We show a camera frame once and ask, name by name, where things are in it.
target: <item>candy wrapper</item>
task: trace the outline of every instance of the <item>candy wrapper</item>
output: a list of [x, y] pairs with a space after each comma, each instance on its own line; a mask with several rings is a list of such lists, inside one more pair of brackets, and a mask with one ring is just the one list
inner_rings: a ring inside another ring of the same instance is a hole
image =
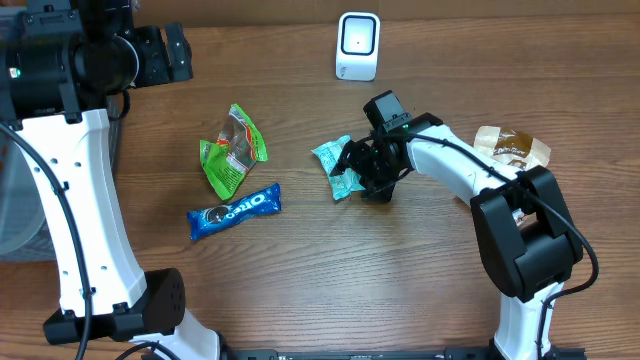
[[551, 157], [551, 149], [540, 140], [523, 132], [495, 126], [480, 127], [473, 147], [503, 164], [522, 170], [547, 166]]
[[340, 153], [344, 145], [351, 140], [349, 135], [345, 135], [336, 141], [329, 141], [320, 145], [311, 152], [320, 159], [322, 168], [327, 173], [329, 185], [334, 200], [340, 200], [349, 196], [353, 191], [362, 191], [364, 187], [360, 185], [360, 175], [356, 174], [352, 169], [345, 170], [344, 174], [338, 176], [329, 176], [331, 170], [336, 166]]
[[275, 214], [281, 210], [280, 184], [275, 183], [231, 204], [190, 211], [187, 220], [191, 225], [191, 240], [200, 240], [254, 216]]
[[218, 141], [200, 141], [200, 163], [209, 183], [222, 200], [235, 194], [257, 161], [267, 161], [262, 135], [249, 116], [234, 104]]

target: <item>green snack wrapper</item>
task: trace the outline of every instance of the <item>green snack wrapper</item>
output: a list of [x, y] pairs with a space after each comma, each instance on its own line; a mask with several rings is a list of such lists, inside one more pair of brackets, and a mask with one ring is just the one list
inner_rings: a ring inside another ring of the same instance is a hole
[[262, 135], [238, 104], [233, 104], [218, 140], [200, 140], [200, 163], [222, 200], [229, 200], [258, 161], [267, 161]]

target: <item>wooden table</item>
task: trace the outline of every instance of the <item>wooden table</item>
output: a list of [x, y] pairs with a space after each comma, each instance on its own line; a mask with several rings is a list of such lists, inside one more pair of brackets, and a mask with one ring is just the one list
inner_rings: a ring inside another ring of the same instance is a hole
[[[427, 350], [485, 345], [499, 293], [469, 211], [412, 174], [388, 205], [334, 202], [316, 146], [364, 136], [362, 106], [393, 89], [472, 142], [479, 126], [531, 134], [601, 262], [588, 292], [562, 299], [554, 344], [590, 359], [640, 351], [640, 15], [417, 21], [382, 26], [378, 77], [335, 79], [335, 25], [189, 29], [195, 79], [135, 91], [117, 187], [144, 269], [177, 267], [187, 304], [236, 348]], [[198, 163], [237, 102], [267, 142], [238, 195], [279, 182], [284, 210], [198, 243], [188, 210], [218, 204]], [[583, 282], [588, 260], [569, 281]], [[0, 357], [68, 359], [41, 325], [57, 308], [54, 263], [0, 265]], [[91, 342], [87, 358], [127, 348]]]

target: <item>blue oreo wrapper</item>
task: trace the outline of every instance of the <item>blue oreo wrapper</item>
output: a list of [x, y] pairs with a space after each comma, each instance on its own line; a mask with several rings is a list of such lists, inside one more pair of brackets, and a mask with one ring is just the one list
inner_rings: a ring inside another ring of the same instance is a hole
[[191, 240], [200, 240], [254, 216], [275, 214], [281, 210], [280, 184], [275, 183], [231, 204], [189, 211], [187, 219], [191, 224]]

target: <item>white charger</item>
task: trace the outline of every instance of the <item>white charger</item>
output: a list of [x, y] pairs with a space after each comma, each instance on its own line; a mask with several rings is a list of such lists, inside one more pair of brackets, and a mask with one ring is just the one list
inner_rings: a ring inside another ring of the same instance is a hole
[[340, 17], [336, 48], [336, 76], [371, 81], [378, 68], [380, 19], [376, 14], [347, 12]]

